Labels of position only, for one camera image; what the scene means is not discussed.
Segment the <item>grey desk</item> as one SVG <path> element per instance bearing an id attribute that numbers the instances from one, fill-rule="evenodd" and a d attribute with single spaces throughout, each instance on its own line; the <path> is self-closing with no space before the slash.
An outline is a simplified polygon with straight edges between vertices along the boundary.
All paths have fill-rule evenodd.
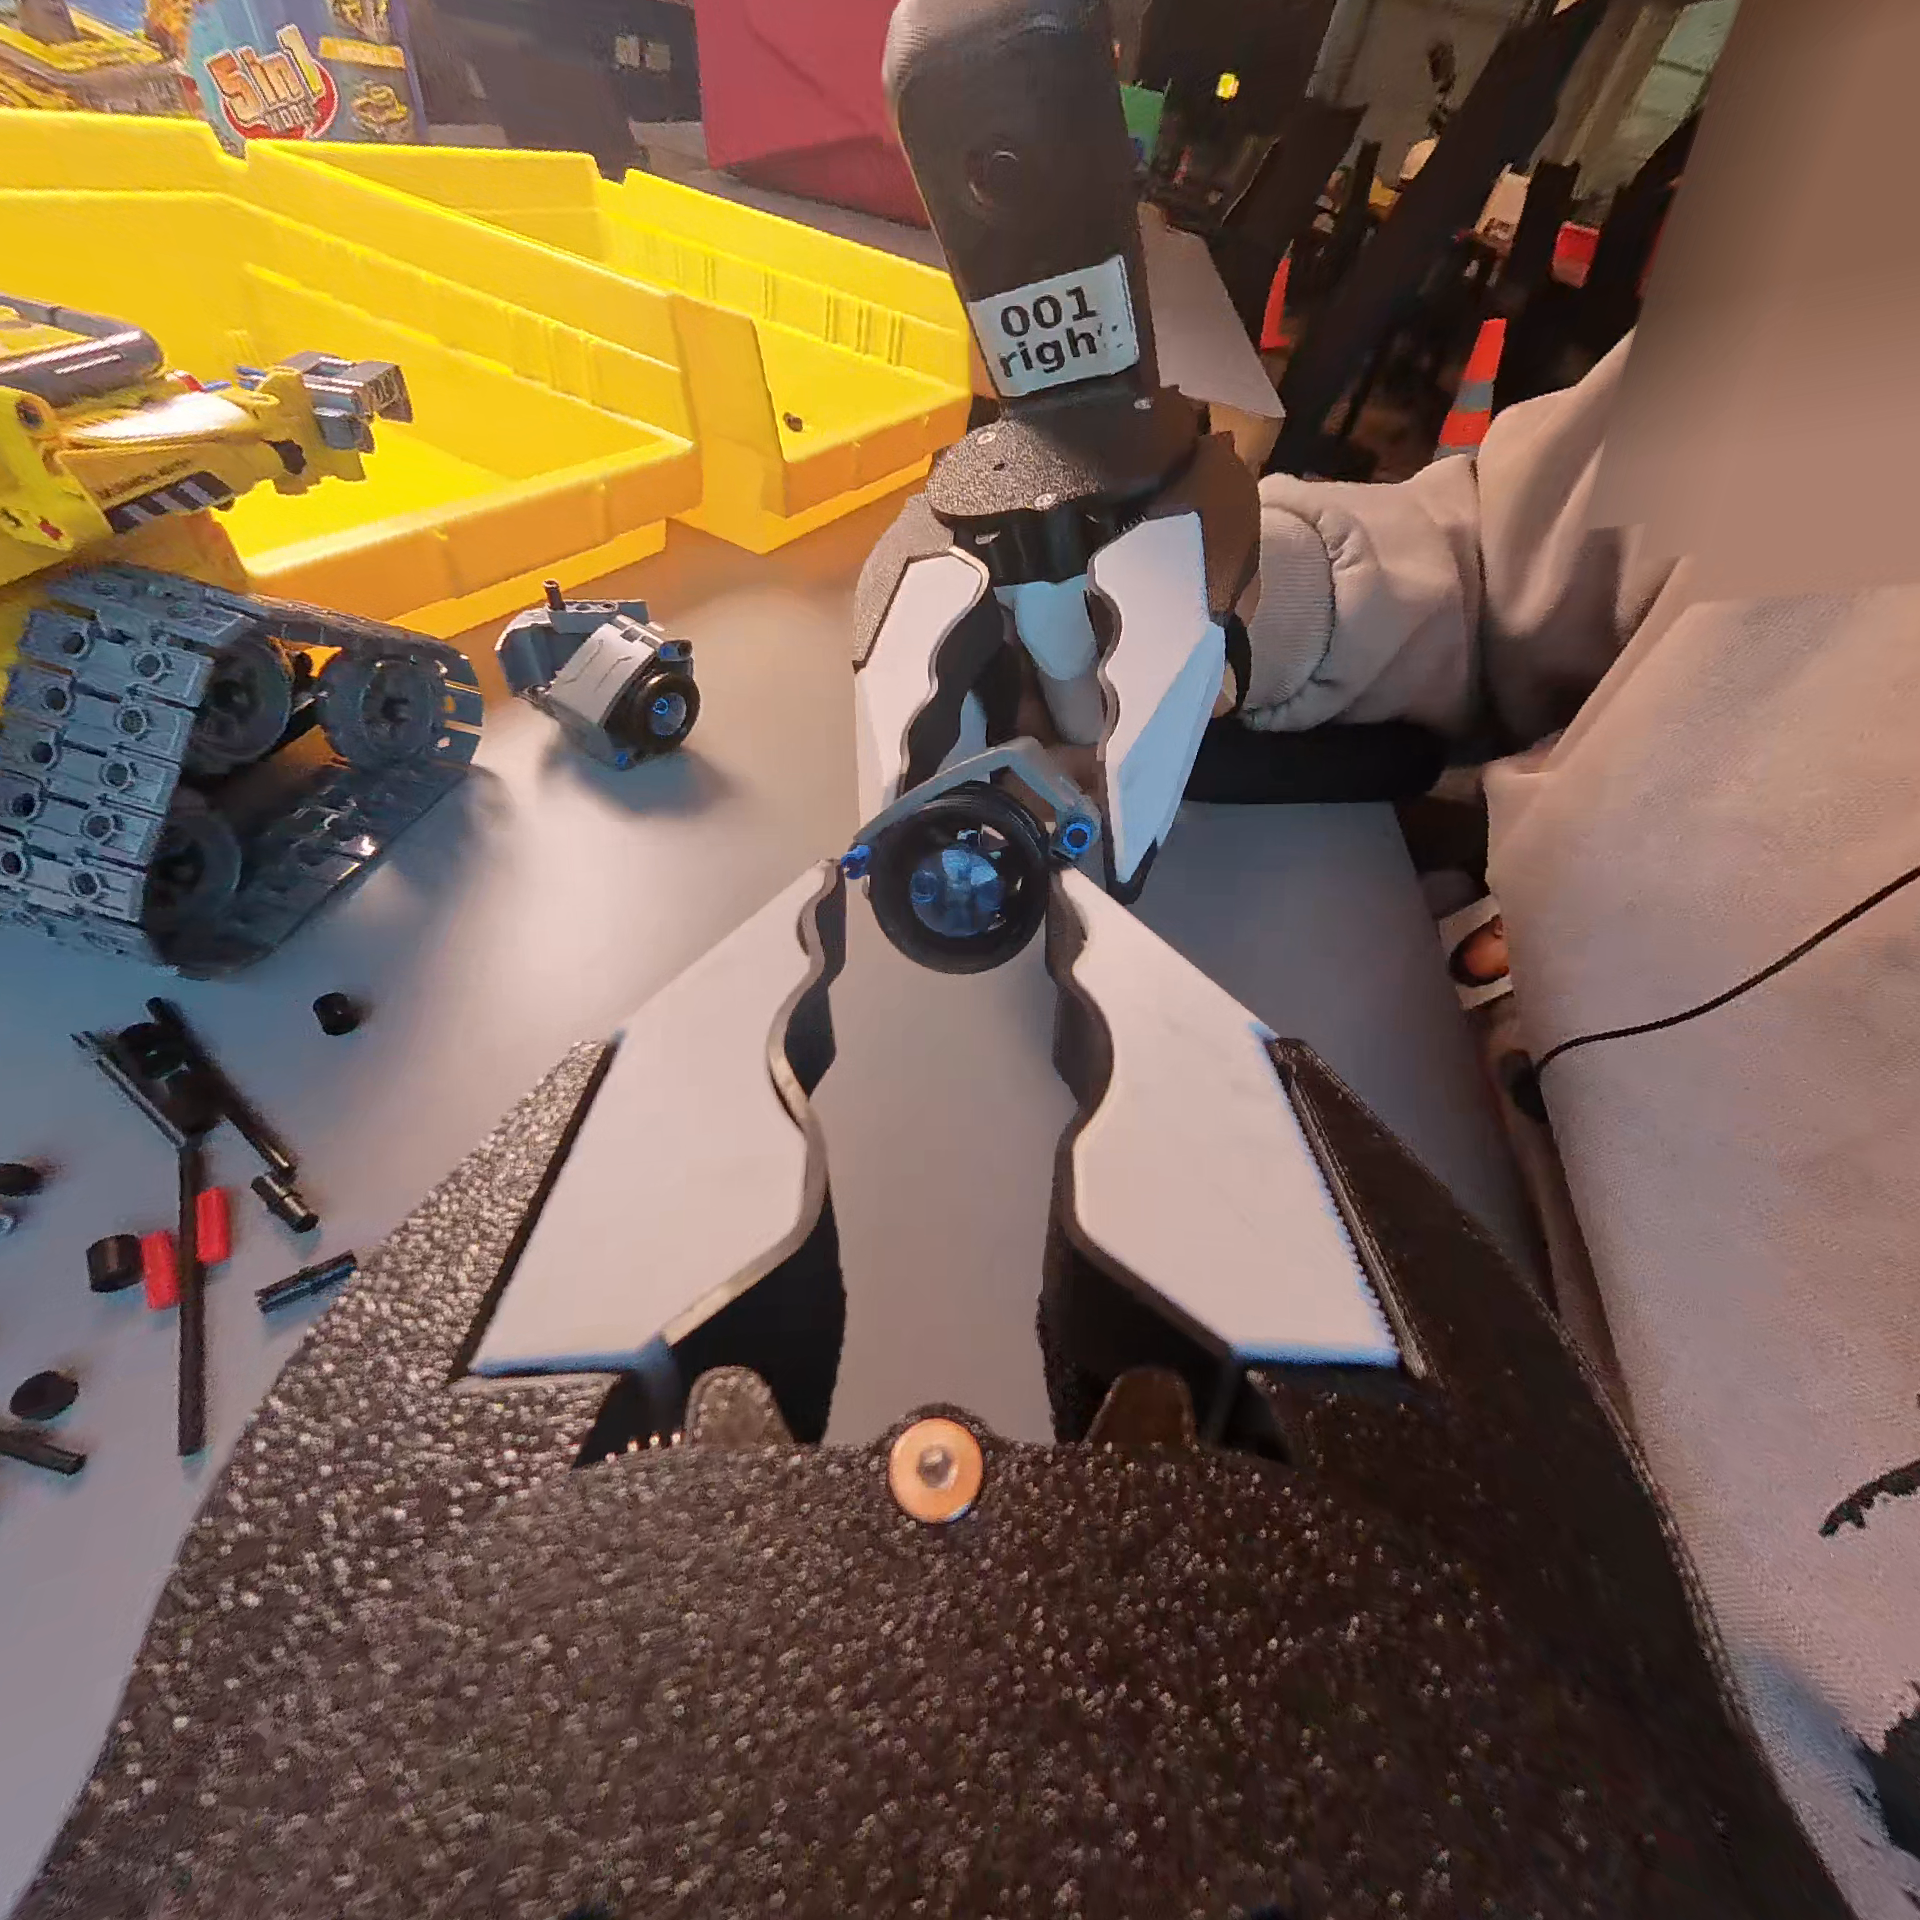
<path id="1" fill-rule="evenodd" d="M 4 935 L 4 1162 L 51 1179 L 3 1251 L 4 1394 L 66 1370 L 58 1423 L 86 1455 L 64 1479 L 4 1464 L 3 1883 L 29 1883 L 104 1740 L 159 1582 L 218 1466 L 315 1310 L 253 1292 L 346 1248 L 370 1258 L 578 1046 L 672 977 L 856 826 L 850 611 L 902 496 L 754 558 L 675 530 L 587 588 L 638 596 L 692 643 L 703 715 L 680 754 L 626 776 L 568 754 L 504 698 L 496 626 L 461 636 L 490 715 L 475 770 L 270 963 L 175 982 Z M 168 1222 L 163 1140 L 80 1057 L 80 1030 L 173 999 L 299 1158 L 323 1216 L 293 1239 L 242 1191 L 221 1137 L 232 1258 L 208 1287 L 208 1434 L 175 1457 L 173 1316 L 95 1296 L 85 1251 Z M 1051 1071 L 1037 948 L 938 979 L 847 907 L 821 1113 L 847 1278 L 831 1440 L 952 1402 L 1042 1438 L 1036 1339 L 1051 1151 L 1072 1115 Z"/>

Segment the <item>person's beige printed hoodie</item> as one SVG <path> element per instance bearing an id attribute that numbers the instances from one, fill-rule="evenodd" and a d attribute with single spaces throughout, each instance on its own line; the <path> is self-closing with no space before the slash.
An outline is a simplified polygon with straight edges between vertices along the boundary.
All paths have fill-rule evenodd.
<path id="1" fill-rule="evenodd" d="M 1912 588 L 1699 607 L 1486 777 L 1638 1446 L 1855 1916 L 1915 1916 L 1915 643 Z"/>

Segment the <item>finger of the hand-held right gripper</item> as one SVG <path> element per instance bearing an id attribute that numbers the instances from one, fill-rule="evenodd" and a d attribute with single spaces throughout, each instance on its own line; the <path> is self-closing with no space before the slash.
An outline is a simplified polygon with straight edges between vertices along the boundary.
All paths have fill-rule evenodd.
<path id="1" fill-rule="evenodd" d="M 1000 647 L 989 571 L 956 547 L 880 544 L 855 590 L 855 791 L 869 822 L 932 776 L 975 727 L 964 707 Z"/>
<path id="2" fill-rule="evenodd" d="M 1228 672 L 1200 515 L 1155 515 L 1103 544 L 1088 568 L 1088 600 L 1106 633 L 1094 666 L 1103 872 L 1108 891 L 1132 904 L 1183 801 Z"/>

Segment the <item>colourful printed toy box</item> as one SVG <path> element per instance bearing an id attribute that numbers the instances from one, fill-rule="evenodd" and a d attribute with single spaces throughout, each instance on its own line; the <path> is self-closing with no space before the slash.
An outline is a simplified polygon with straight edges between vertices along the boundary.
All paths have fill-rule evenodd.
<path id="1" fill-rule="evenodd" d="M 4 3 L 3 102 L 190 118 L 229 153 L 428 137 L 402 3 Z"/>

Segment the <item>red felt bag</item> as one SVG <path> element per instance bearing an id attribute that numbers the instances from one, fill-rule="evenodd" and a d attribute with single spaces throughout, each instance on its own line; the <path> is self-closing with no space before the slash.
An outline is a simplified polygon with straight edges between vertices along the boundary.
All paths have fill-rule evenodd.
<path id="1" fill-rule="evenodd" d="M 703 145 L 716 172 L 927 226 L 880 58 L 892 3 L 696 3 Z"/>

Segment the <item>pile of small toy parts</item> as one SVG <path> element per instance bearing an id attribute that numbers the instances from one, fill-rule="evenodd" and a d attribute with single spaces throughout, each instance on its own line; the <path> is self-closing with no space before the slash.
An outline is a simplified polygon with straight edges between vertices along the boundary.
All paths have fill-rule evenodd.
<path id="1" fill-rule="evenodd" d="M 69 1039 L 4 1039 L 4 1241 L 27 1278 L 85 1287 L 82 1316 L 157 1316 L 181 1459 L 208 1447 L 208 1286 L 240 1215 L 263 1210 L 270 1234 L 307 1248 L 317 1193 L 293 1135 L 173 999 Z"/>

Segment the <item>yellow tracked toy vehicle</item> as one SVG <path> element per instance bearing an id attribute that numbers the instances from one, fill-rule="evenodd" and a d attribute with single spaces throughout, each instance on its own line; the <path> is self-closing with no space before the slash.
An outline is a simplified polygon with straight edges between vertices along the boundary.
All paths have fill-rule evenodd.
<path id="1" fill-rule="evenodd" d="M 454 647 L 256 592 L 218 518 L 366 479 L 402 371 L 198 383 L 131 322 L 4 295 L 3 907 L 181 977 L 282 948 L 463 777 Z"/>

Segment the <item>grey toy motor module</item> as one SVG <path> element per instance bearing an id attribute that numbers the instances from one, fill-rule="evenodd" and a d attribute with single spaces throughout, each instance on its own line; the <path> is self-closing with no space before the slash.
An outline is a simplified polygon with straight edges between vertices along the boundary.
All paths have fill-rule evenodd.
<path id="1" fill-rule="evenodd" d="M 615 770 L 677 752 L 701 714 L 692 649 L 639 600 L 566 596 L 552 580 L 496 640 L 509 694 L 578 754 Z"/>

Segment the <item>person's right forearm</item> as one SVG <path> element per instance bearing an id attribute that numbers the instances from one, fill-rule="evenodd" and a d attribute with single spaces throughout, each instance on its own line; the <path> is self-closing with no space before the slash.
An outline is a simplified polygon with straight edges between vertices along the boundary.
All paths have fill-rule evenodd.
<path id="1" fill-rule="evenodd" d="M 1667 619 L 1675 562 L 1592 523 L 1635 340 L 1403 482 L 1262 480 L 1239 704 L 1188 801 L 1398 801 L 1444 766 L 1548 754 Z"/>

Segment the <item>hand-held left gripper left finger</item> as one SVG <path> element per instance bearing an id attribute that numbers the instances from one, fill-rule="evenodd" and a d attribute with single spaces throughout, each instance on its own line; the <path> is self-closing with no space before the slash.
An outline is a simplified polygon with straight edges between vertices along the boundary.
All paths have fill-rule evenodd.
<path id="1" fill-rule="evenodd" d="M 478 1312 L 475 1380 L 611 1377 L 615 1427 L 686 1423 L 743 1368 L 826 1438 L 847 1295 L 823 1124 L 846 889 L 808 867 L 615 1032 Z"/>

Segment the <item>black toy wheel assembly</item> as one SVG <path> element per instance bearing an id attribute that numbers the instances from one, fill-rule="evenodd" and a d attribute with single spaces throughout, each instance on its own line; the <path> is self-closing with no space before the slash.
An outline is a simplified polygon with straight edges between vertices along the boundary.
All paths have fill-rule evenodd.
<path id="1" fill-rule="evenodd" d="M 901 955 L 960 977 L 1015 961 L 1045 922 L 1053 876 L 1096 842 L 1092 801 L 1036 739 L 1018 736 L 908 787 L 837 867 L 867 887 Z"/>

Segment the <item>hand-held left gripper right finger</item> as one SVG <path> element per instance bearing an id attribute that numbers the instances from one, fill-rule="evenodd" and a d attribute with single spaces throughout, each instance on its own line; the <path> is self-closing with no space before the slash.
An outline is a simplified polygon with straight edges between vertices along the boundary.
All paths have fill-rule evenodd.
<path id="1" fill-rule="evenodd" d="M 1085 1428 L 1140 1368 L 1183 1383 L 1207 1440 L 1256 1371 L 1400 1383 L 1373 1248 L 1274 1030 L 1078 872 L 1051 886 L 1045 961 L 1072 1096 L 1039 1292 L 1061 1423 Z"/>

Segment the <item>yellow storage bin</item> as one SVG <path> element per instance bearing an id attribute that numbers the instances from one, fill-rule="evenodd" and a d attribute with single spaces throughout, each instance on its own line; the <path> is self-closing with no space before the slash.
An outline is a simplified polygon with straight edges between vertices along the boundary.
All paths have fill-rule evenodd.
<path id="1" fill-rule="evenodd" d="M 253 199 L 357 305 L 699 455 L 679 518 L 751 553 L 923 476 L 968 422 L 949 279 L 580 153 L 259 142 Z"/>
<path id="2" fill-rule="evenodd" d="M 146 330 L 202 379 L 299 350 L 392 362 L 368 476 L 227 529 L 270 592 L 459 633 L 655 553 L 703 491 L 668 295 L 352 172 L 376 151 L 203 123 L 3 114 L 3 284 Z"/>

